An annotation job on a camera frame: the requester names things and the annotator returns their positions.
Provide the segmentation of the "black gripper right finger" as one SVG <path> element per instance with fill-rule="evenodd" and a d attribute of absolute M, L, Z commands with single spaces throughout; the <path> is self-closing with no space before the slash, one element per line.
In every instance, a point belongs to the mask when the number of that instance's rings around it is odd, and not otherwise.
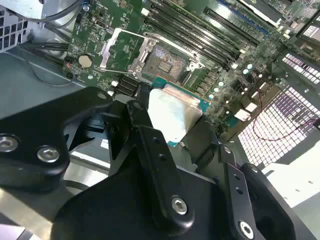
<path fill-rule="evenodd" d="M 238 165 L 232 150 L 220 143 L 204 116 L 184 143 L 196 173 L 222 192 L 228 232 L 234 240 L 312 240 L 314 235 L 253 164 Z"/>

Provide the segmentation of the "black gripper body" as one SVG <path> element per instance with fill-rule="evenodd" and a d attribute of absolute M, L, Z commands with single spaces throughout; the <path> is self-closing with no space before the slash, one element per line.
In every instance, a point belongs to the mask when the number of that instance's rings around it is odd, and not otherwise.
<path fill-rule="evenodd" d="M 222 190 L 212 180 L 177 169 L 195 220 L 181 240 L 233 240 Z M 139 165 L 126 166 L 77 194 L 57 213 L 53 240 L 169 240 L 155 224 Z"/>

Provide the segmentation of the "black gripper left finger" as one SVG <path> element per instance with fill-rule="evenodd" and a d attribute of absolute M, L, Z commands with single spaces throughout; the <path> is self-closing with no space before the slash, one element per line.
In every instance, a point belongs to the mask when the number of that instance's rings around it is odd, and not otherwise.
<path fill-rule="evenodd" d="M 0 152 L 1 185 L 36 192 L 57 187 L 70 164 L 65 128 L 96 114 L 117 127 L 107 135 L 111 156 L 119 164 L 114 175 L 127 166 L 139 165 L 155 224 L 163 231 L 189 230 L 195 220 L 194 209 L 164 136 L 153 128 L 147 109 L 136 100 L 114 103 L 96 87 L 86 87 L 1 120 L 0 135 L 13 140 L 12 147 Z"/>

